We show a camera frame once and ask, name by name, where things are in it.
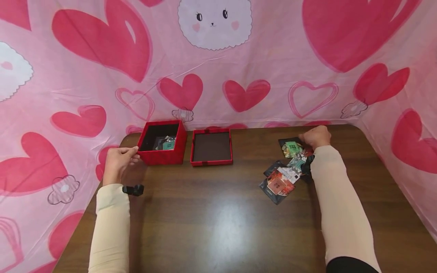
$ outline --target wooden table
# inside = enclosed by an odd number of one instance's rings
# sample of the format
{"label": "wooden table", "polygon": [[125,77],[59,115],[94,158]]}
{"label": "wooden table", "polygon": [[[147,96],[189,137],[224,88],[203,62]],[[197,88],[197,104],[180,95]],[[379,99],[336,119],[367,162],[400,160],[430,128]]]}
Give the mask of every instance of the wooden table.
{"label": "wooden table", "polygon": [[[131,199],[131,273],[324,272],[314,185],[298,181],[278,206],[258,187],[263,171],[284,158],[277,140],[306,130],[232,130],[234,164],[195,168],[189,133],[183,165],[129,168],[125,184],[146,188]],[[435,272],[436,243],[363,133],[349,125],[329,130],[373,228],[382,271]],[[55,272],[87,271],[94,221],[95,197]]]}

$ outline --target cardboard box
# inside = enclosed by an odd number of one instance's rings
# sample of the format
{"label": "cardboard box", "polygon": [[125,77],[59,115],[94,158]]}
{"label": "cardboard box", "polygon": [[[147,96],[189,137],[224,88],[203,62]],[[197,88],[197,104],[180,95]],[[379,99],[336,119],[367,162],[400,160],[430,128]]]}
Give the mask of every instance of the cardboard box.
{"label": "cardboard box", "polygon": [[[157,139],[176,136],[173,150],[154,150]],[[138,141],[138,154],[146,165],[171,165],[184,162],[187,132],[179,120],[147,122]]]}
{"label": "cardboard box", "polygon": [[193,131],[190,162],[192,166],[232,164],[231,131],[229,129]]}

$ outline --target cartoon bunny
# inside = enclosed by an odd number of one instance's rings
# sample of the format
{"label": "cartoon bunny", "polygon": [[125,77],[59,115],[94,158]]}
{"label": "cartoon bunny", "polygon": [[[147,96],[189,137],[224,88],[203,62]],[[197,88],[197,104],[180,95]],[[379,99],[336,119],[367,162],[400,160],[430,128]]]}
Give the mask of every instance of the cartoon bunny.
{"label": "cartoon bunny", "polygon": [[0,41],[0,102],[13,96],[33,75],[30,63]]}
{"label": "cartoon bunny", "polygon": [[180,29],[199,48],[235,47],[246,42],[252,31],[250,7],[249,0],[181,0]]}

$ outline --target beige arm sleeve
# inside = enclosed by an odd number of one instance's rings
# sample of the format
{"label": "beige arm sleeve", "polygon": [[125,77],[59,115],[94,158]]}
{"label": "beige arm sleeve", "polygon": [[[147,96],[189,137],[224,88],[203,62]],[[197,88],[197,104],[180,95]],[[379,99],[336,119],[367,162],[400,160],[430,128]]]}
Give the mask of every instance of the beige arm sleeve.
{"label": "beige arm sleeve", "polygon": [[347,177],[340,153],[332,146],[322,146],[314,154],[311,173],[322,212],[326,264],[346,256],[360,259],[381,272],[369,220]]}
{"label": "beige arm sleeve", "polygon": [[129,271],[129,197],[122,188],[121,184],[112,184],[97,192],[97,219],[91,243],[89,273]]}

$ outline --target pink fabric backdrop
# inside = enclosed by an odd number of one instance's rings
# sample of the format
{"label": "pink fabric backdrop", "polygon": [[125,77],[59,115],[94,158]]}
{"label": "pink fabric backdrop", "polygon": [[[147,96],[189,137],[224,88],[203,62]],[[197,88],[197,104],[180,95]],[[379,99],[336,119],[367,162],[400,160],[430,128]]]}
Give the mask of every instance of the pink fabric backdrop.
{"label": "pink fabric backdrop", "polygon": [[354,124],[437,239],[436,14],[431,0],[0,0],[0,273],[51,272],[108,148],[174,118]]}

